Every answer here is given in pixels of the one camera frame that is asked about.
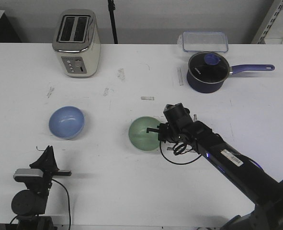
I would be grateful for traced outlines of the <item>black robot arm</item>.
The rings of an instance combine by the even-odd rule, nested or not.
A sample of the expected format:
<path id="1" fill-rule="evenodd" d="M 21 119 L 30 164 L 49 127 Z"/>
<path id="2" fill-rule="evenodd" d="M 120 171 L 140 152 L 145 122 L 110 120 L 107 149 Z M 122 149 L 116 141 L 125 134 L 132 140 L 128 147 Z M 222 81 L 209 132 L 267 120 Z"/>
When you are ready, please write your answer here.
<path id="1" fill-rule="evenodd" d="M 251 213 L 235 216 L 221 229 L 283 230 L 283 180 L 274 180 L 254 160 L 239 153 L 203 122 L 191 118 L 189 109 L 181 103 L 167 104 L 163 114 L 167 122 L 148 127 L 147 132 L 156 132 L 160 142 L 174 143 L 175 155 L 191 146 L 254 203 Z"/>
<path id="2" fill-rule="evenodd" d="M 26 189 L 12 199 L 11 209 L 18 220 L 18 230 L 56 230 L 50 216 L 44 216 L 52 182 L 64 187 L 53 177 L 71 176 L 70 170 L 60 170 L 57 166 L 52 146 L 47 146 L 42 155 L 26 169 L 17 169 L 13 179 L 24 183 Z"/>

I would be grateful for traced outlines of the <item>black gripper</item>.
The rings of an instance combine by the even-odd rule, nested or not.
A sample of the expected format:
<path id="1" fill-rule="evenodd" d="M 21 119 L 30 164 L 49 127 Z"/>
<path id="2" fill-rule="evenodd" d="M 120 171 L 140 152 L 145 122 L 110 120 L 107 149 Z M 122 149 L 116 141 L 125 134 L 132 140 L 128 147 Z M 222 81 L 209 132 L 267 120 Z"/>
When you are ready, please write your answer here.
<path id="1" fill-rule="evenodd" d="M 43 172 L 44 187 L 47 189 L 51 188 L 54 176 L 69 177 L 72 175 L 71 170 L 60 170 L 58 168 L 52 145 L 48 145 L 40 158 L 29 166 L 31 169 L 40 169 Z"/>
<path id="2" fill-rule="evenodd" d="M 160 123 L 158 129 L 148 127 L 146 132 L 158 133 L 158 140 L 162 142 L 178 143 L 180 141 L 179 133 L 169 123 Z"/>

